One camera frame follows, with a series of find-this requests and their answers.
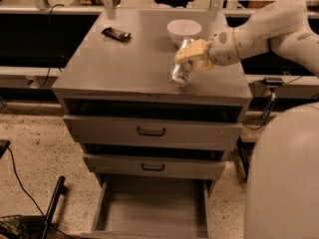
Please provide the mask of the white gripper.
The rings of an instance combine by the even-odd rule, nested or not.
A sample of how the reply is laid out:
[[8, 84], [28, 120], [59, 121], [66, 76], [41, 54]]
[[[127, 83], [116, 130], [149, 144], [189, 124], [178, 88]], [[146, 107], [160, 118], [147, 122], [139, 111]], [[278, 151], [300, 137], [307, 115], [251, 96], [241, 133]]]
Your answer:
[[193, 72], [209, 70], [214, 64], [228, 66], [239, 62], [232, 28], [215, 32], [209, 41], [198, 39], [187, 44], [175, 53], [174, 61], [177, 64], [191, 61]]

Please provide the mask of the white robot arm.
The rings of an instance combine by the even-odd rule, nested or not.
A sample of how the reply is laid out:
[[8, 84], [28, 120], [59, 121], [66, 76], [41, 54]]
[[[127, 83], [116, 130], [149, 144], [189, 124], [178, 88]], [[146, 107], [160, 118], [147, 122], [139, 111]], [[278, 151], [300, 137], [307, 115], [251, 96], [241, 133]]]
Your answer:
[[[318, 35], [305, 0], [277, 0], [236, 28], [176, 52], [178, 64], [202, 71], [267, 51], [319, 74]], [[243, 239], [319, 239], [319, 103], [273, 119], [254, 147], [246, 185]]]

